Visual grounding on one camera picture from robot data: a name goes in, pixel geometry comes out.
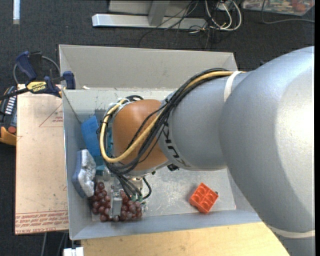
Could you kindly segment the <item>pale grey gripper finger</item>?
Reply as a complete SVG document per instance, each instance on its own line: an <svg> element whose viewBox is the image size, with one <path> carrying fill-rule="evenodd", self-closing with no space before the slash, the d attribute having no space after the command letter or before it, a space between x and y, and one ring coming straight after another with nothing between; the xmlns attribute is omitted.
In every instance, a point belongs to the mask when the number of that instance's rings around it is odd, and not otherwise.
<svg viewBox="0 0 320 256"><path fill-rule="evenodd" d="M113 184L111 186L111 215L112 217L120 216L123 198L121 196L122 186L120 184Z"/></svg>

